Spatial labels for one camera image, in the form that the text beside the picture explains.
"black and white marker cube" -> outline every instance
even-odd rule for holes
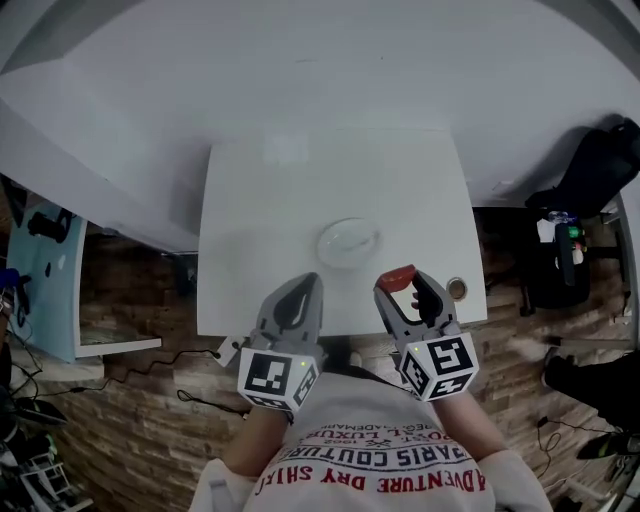
[[[460,393],[480,369],[469,333],[408,343],[400,373],[423,401]]]
[[[238,393],[254,405],[295,413],[319,375],[312,356],[243,348]]]

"small round object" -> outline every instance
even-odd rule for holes
[[[447,292],[454,301],[461,301],[467,296],[467,285],[461,278],[454,277],[447,283]]]
[[[367,262],[378,249],[380,229],[361,218],[343,219],[330,224],[318,240],[318,258],[336,269],[354,269]]]

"shoe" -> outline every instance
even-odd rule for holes
[[[549,366],[549,361],[556,357],[559,351],[560,349],[558,347],[551,347],[549,350],[547,350],[547,355],[544,356],[544,369],[542,370],[542,375],[540,375],[540,382],[542,383],[542,386],[547,389],[551,389],[551,386],[547,384],[547,381],[544,378],[544,374],[547,371],[547,366]]]
[[[362,356],[358,352],[351,352],[351,355],[349,356],[349,364],[351,366],[362,368]]]

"blue panel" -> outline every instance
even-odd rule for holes
[[[40,212],[51,220],[58,218],[60,207],[45,202],[25,212],[22,226],[14,223],[9,239],[7,268],[16,268],[20,275],[29,275],[31,281],[25,291],[31,302],[27,322],[18,326],[15,314],[11,318],[16,333],[28,342],[64,361],[75,361],[75,337],[79,325],[76,316],[80,299],[80,273],[86,221],[80,217],[71,220],[66,240],[59,244],[51,238],[31,236],[28,223],[33,214]],[[80,261],[76,261],[80,252]],[[45,275],[51,264],[49,277]]]

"person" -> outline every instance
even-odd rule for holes
[[[640,351],[609,363],[578,366],[551,347],[545,358],[542,383],[598,410],[614,427],[640,432],[640,410],[627,390],[640,384]]]
[[[205,466],[191,511],[236,510],[551,506],[468,392],[424,403],[362,368],[325,366],[292,424],[254,407],[222,459]]]

